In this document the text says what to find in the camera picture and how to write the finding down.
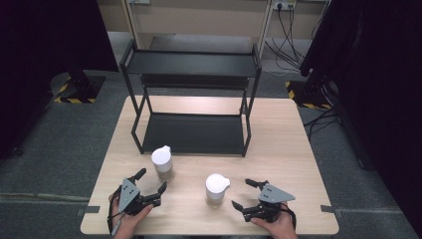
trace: shelf bottom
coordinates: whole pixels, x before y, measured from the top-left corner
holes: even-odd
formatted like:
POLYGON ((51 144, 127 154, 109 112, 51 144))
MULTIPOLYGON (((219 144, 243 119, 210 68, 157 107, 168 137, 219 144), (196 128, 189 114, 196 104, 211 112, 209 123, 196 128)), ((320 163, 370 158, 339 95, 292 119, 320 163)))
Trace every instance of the shelf bottom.
POLYGON ((168 145, 172 152, 242 154, 244 140, 239 116, 158 114, 150 116, 143 149, 168 145))

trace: black curtain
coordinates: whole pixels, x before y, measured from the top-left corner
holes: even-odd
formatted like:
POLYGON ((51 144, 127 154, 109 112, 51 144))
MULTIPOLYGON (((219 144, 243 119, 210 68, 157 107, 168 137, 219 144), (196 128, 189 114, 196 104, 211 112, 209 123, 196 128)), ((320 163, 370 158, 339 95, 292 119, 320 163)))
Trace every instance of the black curtain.
POLYGON ((321 25, 328 34, 316 35, 304 61, 304 73, 316 72, 308 87, 336 83, 363 150, 422 237, 422 1, 363 1, 351 11, 350 1, 331 5, 321 25), (349 31, 330 34, 345 18, 353 19, 349 31))
POLYGON ((97 1, 0 1, 0 158, 24 138, 58 74, 118 71, 97 1))

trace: black stand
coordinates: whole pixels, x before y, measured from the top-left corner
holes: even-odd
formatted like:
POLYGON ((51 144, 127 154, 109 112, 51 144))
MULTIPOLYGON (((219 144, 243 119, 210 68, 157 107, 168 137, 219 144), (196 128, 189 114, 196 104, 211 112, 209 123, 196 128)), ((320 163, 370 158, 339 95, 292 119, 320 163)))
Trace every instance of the black stand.
POLYGON ((136 112, 131 134, 140 153, 169 145, 172 152, 246 155, 251 139, 249 118, 262 71, 256 46, 249 54, 186 53, 137 50, 130 41, 120 67, 136 112), (128 74, 140 75, 143 87, 140 105, 128 74), (254 79, 254 84, 248 102, 250 79, 254 79), (152 109, 149 88, 242 91, 243 97, 239 112, 234 115, 158 113, 152 109), (150 118, 142 145, 136 128, 145 102, 150 118), (242 114, 247 126, 246 139, 242 114))

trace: yellow black tape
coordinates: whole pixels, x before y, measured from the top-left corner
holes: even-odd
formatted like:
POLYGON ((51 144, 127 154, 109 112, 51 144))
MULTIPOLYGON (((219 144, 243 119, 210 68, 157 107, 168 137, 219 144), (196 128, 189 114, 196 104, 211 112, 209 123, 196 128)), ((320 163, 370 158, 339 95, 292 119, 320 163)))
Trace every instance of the yellow black tape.
POLYGON ((55 103, 71 103, 71 104, 92 104, 96 101, 96 98, 75 98, 76 90, 73 87, 72 79, 68 78, 62 87, 59 89, 58 96, 54 99, 55 103))
POLYGON ((76 98, 62 98, 57 97, 55 103, 71 103, 71 104, 92 104, 96 99, 76 99, 76 98))
POLYGON ((299 102, 298 98, 295 95, 295 91, 292 87, 291 82, 286 82, 286 88, 287 88, 288 93, 289 93, 289 98, 292 99, 299 108, 327 109, 327 110, 331 109, 331 106, 329 104, 317 105, 317 104, 313 104, 313 103, 301 103, 301 102, 299 102))

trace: cup lid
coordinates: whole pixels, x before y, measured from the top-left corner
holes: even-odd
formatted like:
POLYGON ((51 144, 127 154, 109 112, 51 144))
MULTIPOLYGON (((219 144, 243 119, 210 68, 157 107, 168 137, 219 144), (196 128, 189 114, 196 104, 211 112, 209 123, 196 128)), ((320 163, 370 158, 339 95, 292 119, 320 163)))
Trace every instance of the cup lid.
POLYGON ((167 148, 162 147, 162 148, 156 149, 152 153, 151 158, 155 164, 165 164, 168 162, 168 160, 170 160, 171 152, 167 148))
POLYGON ((221 193, 230 187, 230 179, 214 173, 208 176, 205 185, 210 192, 221 193))

